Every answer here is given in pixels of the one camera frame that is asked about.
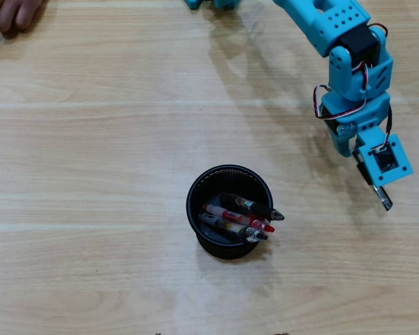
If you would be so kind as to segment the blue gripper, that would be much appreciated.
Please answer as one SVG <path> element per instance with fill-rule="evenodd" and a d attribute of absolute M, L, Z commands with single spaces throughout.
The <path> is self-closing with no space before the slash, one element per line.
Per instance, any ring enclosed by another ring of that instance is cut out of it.
<path fill-rule="evenodd" d="M 325 94 L 321 99 L 321 115 L 333 117 L 354 110 L 361 105 L 362 102 L 349 101 L 337 92 L 331 92 Z M 350 140 L 356 136 L 358 131 L 369 128 L 369 125 L 379 125 L 387 117 L 389 106 L 390 95 L 383 92 L 376 98 L 367 100 L 365 105 L 353 114 L 325 120 L 337 152 L 342 156 L 351 156 Z"/>

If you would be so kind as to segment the person's right hand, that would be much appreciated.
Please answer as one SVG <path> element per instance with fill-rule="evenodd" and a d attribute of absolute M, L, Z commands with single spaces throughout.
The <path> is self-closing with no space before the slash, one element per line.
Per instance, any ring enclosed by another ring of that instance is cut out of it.
<path fill-rule="evenodd" d="M 32 29 L 46 4 L 43 0 L 0 0 L 0 33 Z"/>

